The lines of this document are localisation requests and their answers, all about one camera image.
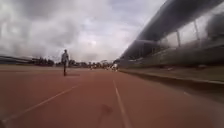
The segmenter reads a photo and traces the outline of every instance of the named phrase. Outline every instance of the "running track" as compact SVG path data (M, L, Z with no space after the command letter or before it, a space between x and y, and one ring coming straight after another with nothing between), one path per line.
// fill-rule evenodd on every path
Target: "running track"
M223 128L224 105L119 72L0 70L6 128Z

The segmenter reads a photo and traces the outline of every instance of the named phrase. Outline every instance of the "sky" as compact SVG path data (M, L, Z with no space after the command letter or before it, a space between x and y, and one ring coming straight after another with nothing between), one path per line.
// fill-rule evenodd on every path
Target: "sky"
M0 54L117 59L166 0L0 0Z

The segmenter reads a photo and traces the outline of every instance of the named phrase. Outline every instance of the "person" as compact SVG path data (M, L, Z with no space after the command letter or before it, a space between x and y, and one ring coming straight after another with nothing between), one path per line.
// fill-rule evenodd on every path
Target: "person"
M118 70L118 65L117 65L117 63L115 63L115 64L112 66L112 69L113 69L114 71L117 72L117 70Z
M68 66L68 61L69 61L69 56L68 56L67 50L65 49L64 53L61 56L61 63L63 64L63 67L64 67L64 76L67 75L66 67Z

